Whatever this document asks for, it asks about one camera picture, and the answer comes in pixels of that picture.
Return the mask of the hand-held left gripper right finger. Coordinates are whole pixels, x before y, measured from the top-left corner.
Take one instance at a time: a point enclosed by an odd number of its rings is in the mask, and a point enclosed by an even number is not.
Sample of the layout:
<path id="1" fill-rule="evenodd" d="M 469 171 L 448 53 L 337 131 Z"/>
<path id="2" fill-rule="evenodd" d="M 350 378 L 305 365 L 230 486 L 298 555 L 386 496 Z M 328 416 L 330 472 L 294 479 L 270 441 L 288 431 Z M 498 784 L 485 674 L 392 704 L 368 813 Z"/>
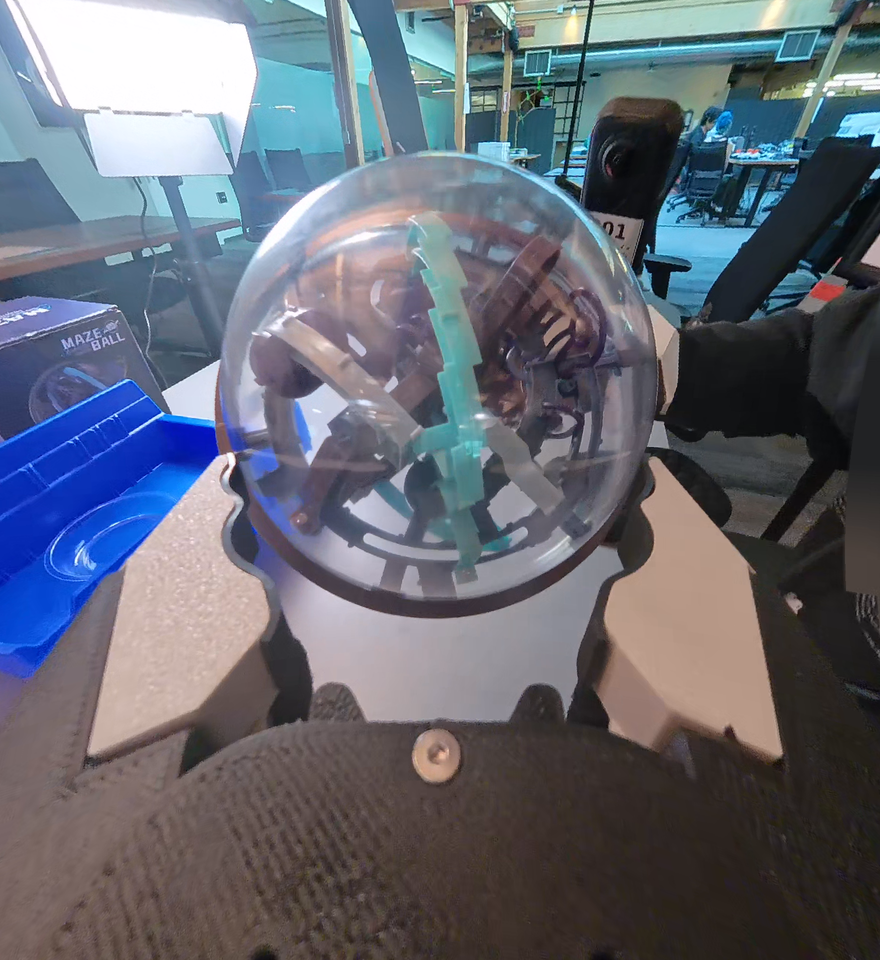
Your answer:
<path id="1" fill-rule="evenodd" d="M 696 734 L 780 761 L 753 571 L 661 459 L 638 481 L 618 537 L 583 563 L 588 690 L 610 733 L 645 749 Z"/>

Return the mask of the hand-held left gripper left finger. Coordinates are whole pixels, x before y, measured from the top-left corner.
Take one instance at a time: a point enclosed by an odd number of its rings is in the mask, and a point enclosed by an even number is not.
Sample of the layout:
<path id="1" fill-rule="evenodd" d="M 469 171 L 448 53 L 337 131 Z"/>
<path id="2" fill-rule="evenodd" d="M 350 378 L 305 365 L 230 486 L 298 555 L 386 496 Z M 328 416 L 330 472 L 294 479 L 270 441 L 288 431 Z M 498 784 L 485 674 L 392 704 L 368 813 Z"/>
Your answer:
<path id="1" fill-rule="evenodd" d="M 308 716 L 308 659 L 254 564 L 243 480 L 215 459 L 123 566 L 91 760 L 179 733 L 216 750 Z"/>

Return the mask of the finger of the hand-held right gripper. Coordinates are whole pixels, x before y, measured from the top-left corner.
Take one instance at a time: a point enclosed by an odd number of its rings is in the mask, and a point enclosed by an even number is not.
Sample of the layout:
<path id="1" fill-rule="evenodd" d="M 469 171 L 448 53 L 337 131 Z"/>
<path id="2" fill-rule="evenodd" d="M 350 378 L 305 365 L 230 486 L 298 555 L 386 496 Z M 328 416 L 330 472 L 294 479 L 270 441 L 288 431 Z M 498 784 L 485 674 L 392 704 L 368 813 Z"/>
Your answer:
<path id="1" fill-rule="evenodd" d="M 673 402 L 679 381 L 679 348 L 681 339 L 675 328 L 655 306 L 648 306 L 658 361 L 658 409 L 668 409 Z"/>

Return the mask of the clear plastic maze ball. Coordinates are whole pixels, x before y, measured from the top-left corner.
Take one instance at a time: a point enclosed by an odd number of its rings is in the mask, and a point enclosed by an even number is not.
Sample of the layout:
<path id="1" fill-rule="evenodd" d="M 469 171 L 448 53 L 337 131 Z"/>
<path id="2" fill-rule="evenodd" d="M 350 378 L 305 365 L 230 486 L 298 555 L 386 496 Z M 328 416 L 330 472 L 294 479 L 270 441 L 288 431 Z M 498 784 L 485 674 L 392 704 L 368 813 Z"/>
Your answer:
<path id="1" fill-rule="evenodd" d="M 609 543 L 658 393 L 634 223 L 459 152 L 298 201 L 239 282 L 218 378 L 259 538 L 332 594 L 436 619 Z"/>

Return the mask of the dark blue maze ball box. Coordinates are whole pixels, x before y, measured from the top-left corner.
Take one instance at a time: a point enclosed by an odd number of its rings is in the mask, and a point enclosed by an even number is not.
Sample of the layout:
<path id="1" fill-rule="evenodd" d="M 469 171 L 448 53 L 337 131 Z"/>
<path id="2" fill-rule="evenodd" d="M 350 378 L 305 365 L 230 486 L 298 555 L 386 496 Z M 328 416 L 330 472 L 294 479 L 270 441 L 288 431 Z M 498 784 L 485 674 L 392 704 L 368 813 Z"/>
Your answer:
<path id="1" fill-rule="evenodd" d="M 127 379 L 168 410 L 117 307 L 45 296 L 0 303 L 0 444 Z"/>

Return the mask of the blue plastic bin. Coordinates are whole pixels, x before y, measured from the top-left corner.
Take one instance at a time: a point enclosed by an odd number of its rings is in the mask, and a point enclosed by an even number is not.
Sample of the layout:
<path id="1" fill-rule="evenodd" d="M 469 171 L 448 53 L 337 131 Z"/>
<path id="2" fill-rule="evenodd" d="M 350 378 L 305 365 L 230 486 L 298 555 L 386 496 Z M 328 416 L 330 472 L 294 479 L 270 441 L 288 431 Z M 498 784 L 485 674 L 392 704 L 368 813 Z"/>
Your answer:
<path id="1" fill-rule="evenodd" d="M 177 505 L 219 454 L 211 420 L 163 413 L 131 380 L 0 445 L 1 674 L 32 677 L 144 543 L 99 582 L 71 584 L 44 569 L 62 529 L 125 493 L 161 492 Z"/>

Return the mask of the long wooden table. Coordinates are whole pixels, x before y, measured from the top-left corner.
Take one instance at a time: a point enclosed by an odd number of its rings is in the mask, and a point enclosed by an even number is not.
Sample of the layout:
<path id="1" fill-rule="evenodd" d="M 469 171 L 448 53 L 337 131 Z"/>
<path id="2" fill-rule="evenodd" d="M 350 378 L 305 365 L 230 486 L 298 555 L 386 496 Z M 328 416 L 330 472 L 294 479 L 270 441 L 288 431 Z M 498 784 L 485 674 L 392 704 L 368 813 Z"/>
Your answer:
<path id="1" fill-rule="evenodd" d="M 0 233 L 0 282 L 179 243 L 172 217 L 124 215 Z"/>

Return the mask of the white light panel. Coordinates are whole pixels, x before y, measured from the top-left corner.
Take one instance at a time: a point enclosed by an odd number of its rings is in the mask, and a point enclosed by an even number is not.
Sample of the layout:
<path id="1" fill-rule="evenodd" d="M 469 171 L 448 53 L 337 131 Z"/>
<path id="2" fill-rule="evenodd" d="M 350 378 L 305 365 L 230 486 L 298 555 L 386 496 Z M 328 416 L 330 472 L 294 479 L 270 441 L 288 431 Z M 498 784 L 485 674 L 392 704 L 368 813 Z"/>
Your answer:
<path id="1" fill-rule="evenodd" d="M 226 2 L 6 2 L 54 103 L 104 178 L 226 176 L 257 82 Z"/>

